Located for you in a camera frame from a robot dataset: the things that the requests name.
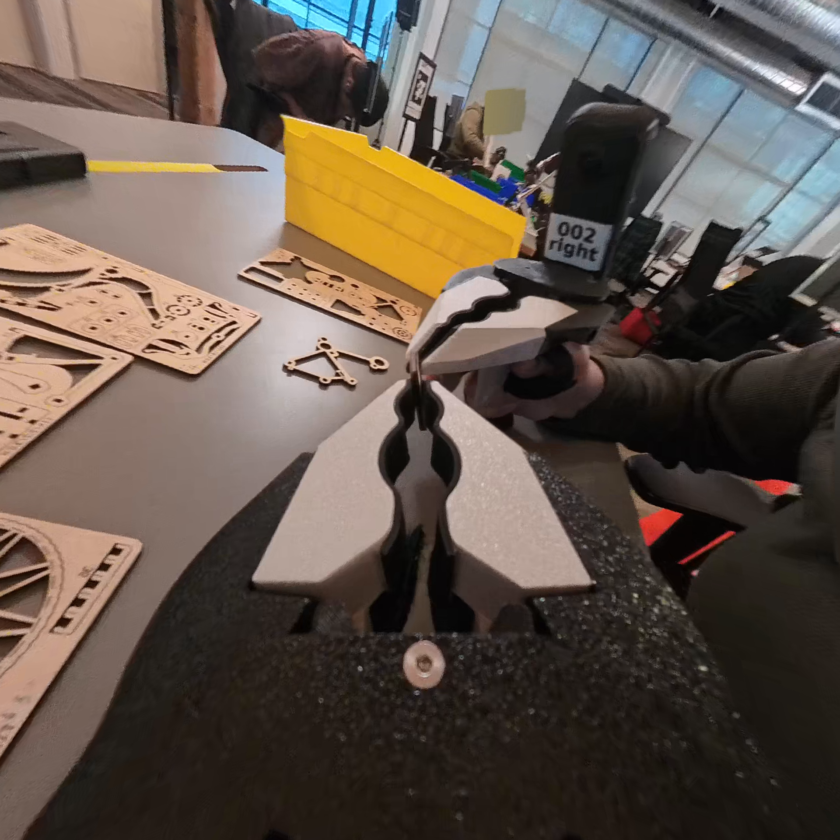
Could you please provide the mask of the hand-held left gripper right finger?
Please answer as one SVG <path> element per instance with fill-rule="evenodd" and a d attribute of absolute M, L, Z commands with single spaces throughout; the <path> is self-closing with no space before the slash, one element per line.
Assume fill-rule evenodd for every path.
<path fill-rule="evenodd" d="M 431 465 L 445 488 L 428 570 L 434 629 L 490 627 L 510 606 L 594 581 L 528 454 L 441 384 L 428 384 Z"/>

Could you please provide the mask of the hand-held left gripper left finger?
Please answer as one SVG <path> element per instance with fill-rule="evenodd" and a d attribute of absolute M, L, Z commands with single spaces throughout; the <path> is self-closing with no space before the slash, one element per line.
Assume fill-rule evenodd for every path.
<path fill-rule="evenodd" d="M 396 480 L 408 465 L 412 388 L 399 381 L 317 447 L 263 553 L 253 587 L 338 603 L 375 631 L 401 631 L 418 561 Z"/>

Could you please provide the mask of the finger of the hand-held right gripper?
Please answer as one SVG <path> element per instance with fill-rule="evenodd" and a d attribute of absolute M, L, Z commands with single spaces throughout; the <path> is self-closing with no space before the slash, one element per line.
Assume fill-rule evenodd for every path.
<path fill-rule="evenodd" d="M 498 279 L 489 276 L 472 276 L 458 285 L 444 289 L 427 311 L 417 331 L 408 344 L 407 359 L 422 359 L 430 353 L 439 331 L 447 335 L 455 326 L 457 317 L 478 311 L 484 301 L 506 300 L 509 289 Z"/>
<path fill-rule="evenodd" d="M 465 373 L 534 359 L 551 329 L 578 315 L 567 303 L 524 297 L 507 311 L 460 324 L 420 354 L 424 375 Z"/>

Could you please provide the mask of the small oblong wooden part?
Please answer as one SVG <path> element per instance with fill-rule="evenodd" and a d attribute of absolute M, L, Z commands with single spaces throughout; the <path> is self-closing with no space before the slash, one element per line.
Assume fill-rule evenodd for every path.
<path fill-rule="evenodd" d="M 417 354 L 408 361 L 409 382 L 413 395 L 414 413 L 418 428 L 422 431 L 432 429 L 436 418 L 437 404 L 434 393 L 429 391 L 427 381 L 422 373 L 422 362 Z"/>

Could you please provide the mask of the wooden bicycle frame part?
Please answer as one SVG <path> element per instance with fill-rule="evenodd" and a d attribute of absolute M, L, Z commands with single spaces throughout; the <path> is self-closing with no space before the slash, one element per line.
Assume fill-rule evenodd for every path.
<path fill-rule="evenodd" d="M 382 356 L 365 356 L 341 350 L 327 338 L 321 337 L 314 351 L 290 358 L 282 368 L 289 375 L 316 382 L 322 389 L 334 385 L 354 389 L 359 381 L 344 365 L 346 361 L 359 364 L 373 374 L 386 373 L 391 367 L 390 362 Z"/>

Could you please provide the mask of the narrow wooden parts sheet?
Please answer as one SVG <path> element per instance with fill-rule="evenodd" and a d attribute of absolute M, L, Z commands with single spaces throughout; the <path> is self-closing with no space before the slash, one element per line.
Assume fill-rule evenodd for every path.
<path fill-rule="evenodd" d="M 422 320 L 411 302 L 284 248 L 249 263 L 238 277 L 404 344 Z"/>

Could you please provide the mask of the wooden wheel parts sheet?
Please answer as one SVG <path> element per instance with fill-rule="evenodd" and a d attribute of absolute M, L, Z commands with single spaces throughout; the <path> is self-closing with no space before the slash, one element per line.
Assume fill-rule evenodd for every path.
<path fill-rule="evenodd" d="M 142 550 L 131 537 L 2 514 L 2 756 Z"/>

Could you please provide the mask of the person's right hand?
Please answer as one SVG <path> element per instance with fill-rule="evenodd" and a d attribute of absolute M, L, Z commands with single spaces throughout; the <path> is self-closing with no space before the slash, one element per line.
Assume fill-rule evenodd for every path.
<path fill-rule="evenodd" d="M 503 391 L 507 400 L 502 403 L 502 415 L 518 415 L 535 422 L 546 419 L 572 419 L 594 402 L 604 386 L 601 367 L 593 361 L 587 345 L 566 342 L 549 353 L 519 362 L 511 367 L 511 374 L 520 379 L 553 377 L 561 373 L 571 376 L 572 384 L 564 391 L 539 400 L 515 398 Z"/>

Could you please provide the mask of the blue storage bin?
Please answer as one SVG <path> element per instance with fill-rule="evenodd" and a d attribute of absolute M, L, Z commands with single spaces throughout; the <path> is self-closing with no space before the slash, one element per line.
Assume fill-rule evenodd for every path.
<path fill-rule="evenodd" d="M 501 178 L 499 181 L 493 181 L 478 171 L 457 172 L 452 174 L 450 179 L 500 205 L 507 205 L 512 202 L 521 186 L 519 182 L 512 178 Z"/>

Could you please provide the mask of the yellow storage bin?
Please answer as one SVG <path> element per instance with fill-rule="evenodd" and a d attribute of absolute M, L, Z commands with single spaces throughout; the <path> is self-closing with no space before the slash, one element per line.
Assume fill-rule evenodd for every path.
<path fill-rule="evenodd" d="M 518 256 L 526 219 L 367 137 L 283 117 L 286 220 L 429 298 Z"/>

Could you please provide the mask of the red bag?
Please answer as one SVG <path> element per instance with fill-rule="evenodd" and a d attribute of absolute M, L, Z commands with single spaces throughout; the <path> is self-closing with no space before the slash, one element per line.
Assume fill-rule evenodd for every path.
<path fill-rule="evenodd" d="M 625 340 L 643 348 L 655 337 L 661 326 L 661 318 L 656 310 L 633 308 L 618 325 Z"/>

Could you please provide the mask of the black office chair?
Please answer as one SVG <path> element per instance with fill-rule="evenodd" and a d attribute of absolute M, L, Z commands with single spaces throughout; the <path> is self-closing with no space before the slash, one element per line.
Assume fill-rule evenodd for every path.
<path fill-rule="evenodd" d="M 795 255 L 758 268 L 698 302 L 684 318 L 663 330 L 648 351 L 666 360 L 731 361 L 766 349 L 772 336 L 799 340 L 820 319 L 791 294 L 824 261 Z"/>
<path fill-rule="evenodd" d="M 741 227 L 727 227 L 714 220 L 709 222 L 671 297 L 680 313 L 689 312 L 711 293 L 742 233 Z"/>

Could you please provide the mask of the black framed sign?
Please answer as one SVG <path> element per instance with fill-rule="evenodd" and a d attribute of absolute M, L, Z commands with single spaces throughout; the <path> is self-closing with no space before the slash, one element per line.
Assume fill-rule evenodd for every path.
<path fill-rule="evenodd" d="M 406 96 L 403 119 L 418 122 L 422 117 L 429 90 L 434 81 L 436 62 L 423 52 L 416 59 L 413 77 Z"/>

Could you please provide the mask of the wooden sheet with curved cutouts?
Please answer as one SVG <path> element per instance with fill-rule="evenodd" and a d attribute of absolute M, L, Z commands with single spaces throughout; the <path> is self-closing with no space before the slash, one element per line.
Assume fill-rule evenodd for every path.
<path fill-rule="evenodd" d="M 132 362 L 130 354 L 1 318 L 1 465 Z"/>

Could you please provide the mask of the wooden sheet with round holes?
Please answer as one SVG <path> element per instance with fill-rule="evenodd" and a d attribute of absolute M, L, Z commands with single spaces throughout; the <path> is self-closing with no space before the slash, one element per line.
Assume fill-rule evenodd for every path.
<path fill-rule="evenodd" d="M 33 224 L 1 231 L 4 312 L 187 375 L 261 320 L 211 292 Z"/>

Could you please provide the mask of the black power brick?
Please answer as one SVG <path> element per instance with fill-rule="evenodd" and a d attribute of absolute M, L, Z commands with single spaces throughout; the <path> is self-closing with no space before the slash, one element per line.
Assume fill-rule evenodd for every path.
<path fill-rule="evenodd" d="M 73 181 L 86 177 L 84 153 L 16 122 L 1 122 L 1 189 Z"/>

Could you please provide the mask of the black wall screen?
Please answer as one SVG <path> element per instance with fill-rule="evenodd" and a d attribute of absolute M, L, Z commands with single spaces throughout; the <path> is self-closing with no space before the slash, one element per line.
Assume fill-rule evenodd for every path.
<path fill-rule="evenodd" d="M 537 161 L 559 152 L 565 124 L 571 115 L 594 102 L 645 106 L 657 115 L 658 132 L 644 157 L 636 192 L 628 211 L 630 217 L 637 217 L 644 213 L 650 200 L 688 151 L 691 139 L 674 130 L 666 112 L 650 106 L 646 101 L 612 84 L 606 84 L 597 91 L 580 80 L 573 80 L 535 154 Z"/>

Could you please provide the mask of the silver ventilation duct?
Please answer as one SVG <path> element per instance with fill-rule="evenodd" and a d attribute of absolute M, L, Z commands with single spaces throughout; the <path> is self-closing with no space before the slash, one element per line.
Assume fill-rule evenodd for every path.
<path fill-rule="evenodd" d="M 610 13 L 796 105 L 838 88 L 838 2 L 604 1 Z"/>

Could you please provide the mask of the wooden support post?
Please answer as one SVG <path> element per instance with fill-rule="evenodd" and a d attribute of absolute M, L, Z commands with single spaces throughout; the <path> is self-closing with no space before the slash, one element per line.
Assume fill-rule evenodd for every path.
<path fill-rule="evenodd" d="M 215 3 L 173 2 L 174 113 L 179 122 L 216 127 L 227 84 L 217 51 Z"/>

